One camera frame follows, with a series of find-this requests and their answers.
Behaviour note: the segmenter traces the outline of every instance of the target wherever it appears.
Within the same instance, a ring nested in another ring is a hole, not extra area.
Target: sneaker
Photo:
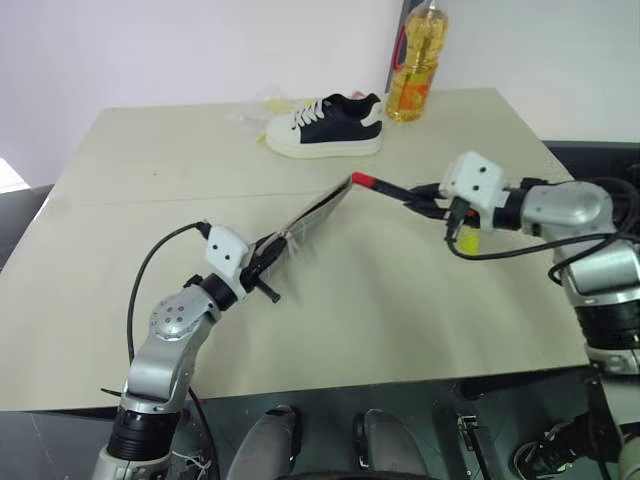
[[[382,103],[373,93],[351,100],[336,93],[267,126],[267,145],[295,158],[371,155],[382,145]]]
[[[513,454],[513,467],[522,480],[551,479],[573,466],[580,455],[563,438],[563,431],[571,423],[561,422],[546,432],[540,442],[522,445]]]

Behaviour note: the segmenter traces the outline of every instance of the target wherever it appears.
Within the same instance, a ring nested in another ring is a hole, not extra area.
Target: black cable
[[[640,214],[640,194],[638,193],[636,188],[630,183],[624,180],[620,180],[618,178],[613,178],[613,177],[594,178],[594,179],[589,179],[587,181],[590,181],[596,184],[598,182],[610,183],[610,184],[612,183],[612,184],[618,185],[619,187],[622,187],[622,189],[625,191],[626,196],[630,202],[629,211],[625,216],[623,222],[620,224],[620,228],[609,238],[607,238],[603,242],[600,242],[597,245],[594,245],[591,248],[588,248],[583,252],[573,255],[569,258],[565,258],[564,260],[556,263],[553,267],[549,269],[549,271],[547,272],[547,276],[556,285],[562,285],[562,280],[559,278],[559,276],[556,276],[556,272],[561,272],[563,268],[567,267],[573,262],[577,262],[578,260],[588,257],[589,255],[595,252],[598,252],[603,248],[608,247],[612,243],[622,239],[623,236],[628,232],[630,232],[631,229],[635,226],[636,221],[638,219],[638,214]]]
[[[192,228],[198,228],[200,222],[190,223],[189,225],[185,225],[184,227],[180,227],[177,230],[174,230],[169,235],[163,237],[158,243],[156,243],[147,256],[142,261],[142,265],[140,265],[140,269],[138,270],[138,274],[136,275],[136,279],[133,282],[133,288],[131,289],[131,295],[129,296],[129,308],[127,309],[127,350],[129,352],[129,363],[133,362],[133,357],[135,356],[135,350],[133,347],[133,309],[136,305],[136,297],[138,296],[138,289],[140,288],[140,281],[142,280],[142,275],[144,275],[144,271],[147,269],[151,258],[156,254],[160,247],[171,240],[173,237],[177,237],[181,233],[184,233]]]
[[[196,407],[196,411],[198,412],[198,416],[200,417],[200,421],[202,422],[202,426],[204,428],[204,432],[207,435],[207,441],[209,442],[209,449],[211,450],[211,470],[213,471],[214,480],[220,480],[220,464],[218,463],[218,453],[216,451],[216,444],[213,440],[213,433],[211,433],[211,427],[209,426],[209,422],[207,421],[207,417],[202,410],[202,406],[200,405],[200,400],[196,396],[196,393],[193,389],[189,388],[189,396],[193,401],[193,404]]]
[[[582,243],[589,242],[593,240],[602,240],[612,237],[613,233],[594,233],[591,235],[584,235],[582,237],[573,237],[573,238],[564,238],[562,240],[555,240],[553,242],[543,243],[541,245],[534,245],[532,247],[520,248],[517,250],[507,250],[506,252],[496,252],[496,253],[482,253],[479,255],[468,255],[466,253],[462,253],[455,246],[455,240],[451,237],[445,238],[447,242],[447,246],[451,253],[453,253],[456,257],[464,258],[465,260],[500,260],[503,258],[512,258],[519,257],[520,255],[528,255],[530,253],[538,253],[543,252],[545,250],[550,250],[556,247],[562,247],[564,245],[571,245],[573,243]],[[640,242],[640,236],[623,234],[618,237],[619,239],[631,240],[632,242]]]
[[[594,427],[595,425],[593,415],[589,415],[589,423],[587,425],[587,429],[589,432],[589,443],[593,448],[596,457],[596,463],[598,464],[598,469],[600,470],[600,475],[602,476],[602,480],[612,480],[611,475],[609,474],[609,470],[607,469],[607,464],[602,459],[602,454],[600,453],[600,444],[596,440]]]
[[[180,227],[177,230],[174,230],[170,234],[163,237],[158,243],[156,243],[147,256],[144,258],[142,265],[140,265],[140,269],[138,270],[138,274],[136,275],[136,279],[133,282],[133,288],[131,289],[131,296],[129,297],[129,308],[127,310],[127,351],[129,354],[129,363],[133,362],[133,358],[135,357],[135,347],[133,345],[133,311],[135,309],[136,297],[138,296],[138,289],[140,288],[140,282],[142,281],[142,275],[146,270],[151,258],[156,254],[156,252],[167,243],[172,238],[180,235],[181,233],[187,232],[191,229],[197,229],[202,233],[203,236],[207,237],[208,232],[211,228],[211,225],[204,222],[196,222],[190,223],[189,225],[185,225],[184,227]],[[207,417],[202,410],[202,406],[200,405],[200,400],[198,396],[193,391],[191,387],[189,387],[189,396],[193,401],[193,404],[196,407],[196,411],[198,412],[198,416],[200,417],[200,422],[202,423],[202,427],[207,436],[207,441],[209,443],[209,449],[211,453],[211,471],[213,472],[214,480],[220,480],[220,466],[218,465],[218,453],[216,450],[216,444],[213,440],[213,434],[211,433],[211,428],[209,427],[209,422],[207,421]]]
[[[583,235],[581,237],[574,237],[574,238],[565,238],[562,240],[555,240],[553,242],[547,242],[547,243],[543,243],[541,245],[535,245],[532,247],[526,247],[526,248],[520,248],[517,250],[508,250],[506,252],[497,252],[497,253],[486,253],[486,254],[479,254],[479,255],[468,255],[466,253],[462,253],[460,252],[456,246],[456,240],[454,238],[454,234],[455,231],[457,230],[457,228],[459,228],[462,220],[463,220],[463,216],[462,213],[460,212],[464,212],[465,211],[465,204],[466,202],[461,201],[459,202],[459,207],[457,209],[456,212],[452,212],[451,216],[449,217],[448,221],[447,221],[447,234],[445,236],[445,242],[447,243],[447,247],[449,248],[449,250],[451,251],[451,253],[453,253],[456,257],[460,257],[463,258],[465,260],[499,260],[499,259],[503,259],[503,258],[512,258],[512,257],[518,257],[520,255],[528,255],[530,253],[537,253],[537,252],[542,252],[544,250],[549,250],[549,249],[553,249],[553,248],[557,248],[557,247],[562,247],[565,245],[571,245],[574,243],[582,243],[582,242],[587,242],[587,241],[593,241],[593,240],[604,240],[603,242],[600,242],[598,245],[595,245],[592,248],[589,248],[587,250],[585,250],[584,252],[581,252],[580,254],[574,255],[573,257],[570,257],[566,260],[563,260],[562,262],[559,262],[558,264],[556,264],[554,267],[552,267],[552,269],[549,271],[549,274],[555,273],[557,270],[562,269],[564,267],[566,267],[568,264],[575,262],[577,260],[580,260],[581,258],[586,257],[587,255],[591,255],[592,253],[601,250],[602,248],[605,248],[607,245],[610,245],[611,243],[615,242],[616,240],[630,240],[632,242],[636,242],[636,243],[640,243],[640,236],[638,235],[632,235],[630,233],[628,233],[631,228],[633,228],[636,219],[638,217],[638,214],[640,213],[640,194],[638,194],[638,192],[635,190],[635,187],[633,187],[633,185],[625,182],[624,180],[619,180],[617,178],[609,178],[609,177],[603,177],[600,179],[591,179],[590,181],[592,182],[596,182],[596,181],[602,181],[604,183],[609,182],[609,183],[616,183],[617,185],[623,186],[623,189],[625,189],[627,191],[627,196],[629,197],[629,200],[631,201],[631,206],[630,206],[630,210],[629,213],[626,215],[624,221],[622,222],[622,224],[620,225],[620,228],[618,229],[618,231],[616,231],[615,233],[594,233],[594,234],[590,234],[590,235]]]
[[[108,389],[108,388],[103,388],[103,387],[101,387],[101,388],[100,388],[100,391],[101,391],[102,393],[106,393],[106,394],[108,394],[108,395],[113,395],[114,397],[118,397],[118,398],[122,396],[122,394],[121,394],[120,392],[116,392],[115,390],[110,390],[110,389]]]

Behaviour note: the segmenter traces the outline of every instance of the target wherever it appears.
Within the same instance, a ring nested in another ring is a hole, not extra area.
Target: shoe lace
[[[321,118],[324,118],[324,112],[322,111],[322,99],[320,98],[294,112],[291,118],[291,129],[293,130],[296,126],[304,127],[305,125],[310,125]]]

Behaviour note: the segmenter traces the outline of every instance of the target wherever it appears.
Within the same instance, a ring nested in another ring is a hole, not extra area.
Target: yellow oil
[[[387,114],[399,122],[420,118],[438,68],[449,19],[434,3],[418,5],[405,24],[407,54],[404,64],[394,69],[387,100]]]

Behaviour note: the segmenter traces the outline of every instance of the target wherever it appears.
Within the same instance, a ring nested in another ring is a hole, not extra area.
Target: white wall
[[[56,180],[115,105],[382,90],[399,0],[0,0],[0,157]]]
[[[640,141],[639,0],[449,0],[435,87],[497,87],[545,140]]]
[[[56,180],[100,109],[381,90],[400,0],[0,1],[0,157]],[[639,0],[449,0],[436,87],[544,139],[638,140]]]

